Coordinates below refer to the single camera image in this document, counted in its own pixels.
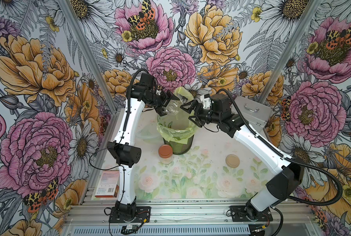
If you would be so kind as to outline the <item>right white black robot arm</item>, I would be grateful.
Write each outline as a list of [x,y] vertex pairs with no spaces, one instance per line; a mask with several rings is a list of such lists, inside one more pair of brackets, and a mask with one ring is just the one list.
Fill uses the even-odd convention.
[[304,167],[258,133],[230,94],[217,93],[201,101],[192,100],[180,108],[190,114],[189,120],[198,127],[216,124],[222,132],[245,145],[273,173],[266,186],[246,203],[244,210],[249,220],[258,220],[267,208],[288,199],[301,184]]

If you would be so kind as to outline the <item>clear plastic rice jar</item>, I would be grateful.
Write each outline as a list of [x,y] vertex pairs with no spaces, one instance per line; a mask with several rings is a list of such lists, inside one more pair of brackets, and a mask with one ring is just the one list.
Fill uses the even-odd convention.
[[165,112],[167,115],[176,116],[179,111],[181,111],[180,106],[182,105],[181,101],[171,100],[168,105],[165,107]]

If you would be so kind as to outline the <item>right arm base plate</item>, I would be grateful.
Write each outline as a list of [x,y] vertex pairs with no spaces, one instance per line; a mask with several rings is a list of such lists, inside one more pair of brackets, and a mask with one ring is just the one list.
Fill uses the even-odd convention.
[[271,222],[272,214],[269,208],[259,212],[254,208],[245,205],[230,206],[226,212],[227,217],[231,217],[233,222]]

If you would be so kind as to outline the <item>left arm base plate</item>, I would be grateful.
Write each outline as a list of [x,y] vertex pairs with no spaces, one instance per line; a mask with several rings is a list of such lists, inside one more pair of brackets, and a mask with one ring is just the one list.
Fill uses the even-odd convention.
[[109,214],[109,223],[148,223],[150,221],[151,207],[137,206],[132,209],[117,209],[113,207]]

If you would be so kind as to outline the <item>beige jar lid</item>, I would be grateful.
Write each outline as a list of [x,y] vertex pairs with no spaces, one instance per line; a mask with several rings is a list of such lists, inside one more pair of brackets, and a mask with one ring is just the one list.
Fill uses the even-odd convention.
[[240,159],[234,154],[229,154],[225,159],[226,165],[230,168],[237,168],[240,165]]

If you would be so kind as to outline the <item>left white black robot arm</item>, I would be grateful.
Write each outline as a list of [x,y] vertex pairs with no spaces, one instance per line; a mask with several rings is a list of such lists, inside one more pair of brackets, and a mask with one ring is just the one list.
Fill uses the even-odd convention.
[[141,148],[135,146],[135,136],[145,106],[153,108],[162,117],[167,115],[169,102],[177,100],[169,91],[158,91],[155,77],[145,69],[140,69],[133,75],[126,98],[123,120],[117,135],[114,141],[107,143],[107,150],[119,168],[119,192],[110,214],[110,223],[118,220],[132,222],[138,214],[132,171],[142,154]]

